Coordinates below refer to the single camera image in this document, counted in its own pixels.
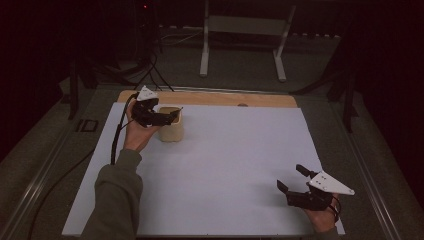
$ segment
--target metal stand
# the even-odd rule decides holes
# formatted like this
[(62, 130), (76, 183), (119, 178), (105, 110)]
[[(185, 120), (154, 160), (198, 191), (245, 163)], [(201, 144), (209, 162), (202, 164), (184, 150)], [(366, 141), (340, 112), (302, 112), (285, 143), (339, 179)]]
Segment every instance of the metal stand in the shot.
[(345, 35), (342, 36), (321, 78), (302, 89), (289, 92), (293, 95), (302, 95), (332, 82), (333, 85), (327, 93), (327, 98), (329, 101), (338, 101), (343, 93), (345, 94), (343, 124), (349, 132), (352, 132), (351, 117), (354, 113), (355, 79), (358, 71), (363, 68), (363, 60), (367, 58), (368, 50), (371, 48), (369, 38), (374, 24), (371, 17), (373, 16), (373, 7), (359, 5), (357, 8), (355, 8), (357, 13), (349, 23)]
[(281, 60), (281, 53), (283, 52), (287, 40), (295, 10), (296, 6), (291, 6), (287, 20), (217, 16), (209, 15), (209, 0), (205, 0), (203, 51), (200, 62), (200, 76), (206, 77), (208, 75), (210, 31), (263, 34), (281, 36), (280, 45), (273, 51), (273, 57), (277, 69), (278, 80), (285, 82), (287, 78)]

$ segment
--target sweater sleeve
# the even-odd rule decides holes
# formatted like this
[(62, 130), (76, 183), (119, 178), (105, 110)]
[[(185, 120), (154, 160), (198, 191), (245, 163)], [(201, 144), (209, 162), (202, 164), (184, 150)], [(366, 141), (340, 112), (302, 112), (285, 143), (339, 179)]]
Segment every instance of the sweater sleeve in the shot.
[(334, 227), (326, 232), (315, 233), (317, 240), (340, 240), (339, 234), (337, 233), (337, 227)]
[(115, 165), (104, 166), (95, 183), (95, 207), (80, 239), (135, 239), (143, 183), (138, 152), (121, 150)]

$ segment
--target paper cup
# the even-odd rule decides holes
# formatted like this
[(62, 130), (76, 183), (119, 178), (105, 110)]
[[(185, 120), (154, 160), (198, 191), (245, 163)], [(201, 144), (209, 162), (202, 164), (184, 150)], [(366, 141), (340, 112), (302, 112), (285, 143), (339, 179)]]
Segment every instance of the paper cup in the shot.
[[(180, 107), (163, 106), (158, 109), (158, 113), (169, 114), (172, 111), (179, 110)], [(162, 142), (179, 142), (184, 136), (183, 115), (182, 111), (178, 113), (178, 117), (174, 119), (171, 125), (165, 125), (159, 129), (159, 139)]]

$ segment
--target white board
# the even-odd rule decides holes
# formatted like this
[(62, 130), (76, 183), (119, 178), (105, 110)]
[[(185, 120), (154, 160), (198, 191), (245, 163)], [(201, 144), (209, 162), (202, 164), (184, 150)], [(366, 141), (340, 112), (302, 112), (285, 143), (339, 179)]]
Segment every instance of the white board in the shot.
[[(276, 186), (306, 192), (302, 164), (322, 170), (299, 108), (182, 105), (185, 135), (163, 143), (154, 135), (142, 151), (139, 236), (301, 236), (306, 215), (287, 205)], [(94, 208), (94, 182), (110, 163), (124, 103), (111, 109), (63, 235), (79, 236)], [(125, 131), (121, 131), (117, 154)], [(338, 231), (344, 234), (339, 221)]]

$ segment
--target table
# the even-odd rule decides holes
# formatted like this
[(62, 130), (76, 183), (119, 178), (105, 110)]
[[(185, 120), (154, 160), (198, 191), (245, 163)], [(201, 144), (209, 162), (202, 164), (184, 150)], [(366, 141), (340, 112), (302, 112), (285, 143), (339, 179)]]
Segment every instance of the table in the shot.
[[(131, 93), (123, 92), (111, 109), (64, 235), (80, 235), (94, 208), (94, 181), (109, 163), (123, 101)], [(144, 160), (137, 170), (144, 182), (139, 236), (247, 238), (313, 233), (303, 211), (287, 206), (276, 187), (280, 179), (292, 191), (307, 191), (308, 179), (296, 172), (295, 165), (322, 169), (293, 97), (158, 94), (160, 105), (184, 107), (185, 136), (178, 143), (162, 143), (153, 136), (143, 150)], [(121, 132), (118, 146), (124, 135)], [(337, 227), (344, 234), (341, 222)]]
[(280, 45), (273, 51), (273, 57), (275, 67), (277, 69), (278, 80), (285, 82), (286, 73), (281, 60), (281, 53), (283, 52), (283, 48), (287, 40), (296, 6), (291, 6), (290, 9), (290, 14), (286, 20), (218, 16), (209, 14), (209, 0), (205, 0), (203, 50), (200, 62), (200, 76), (206, 77), (208, 74), (210, 31), (263, 34), (281, 36)]

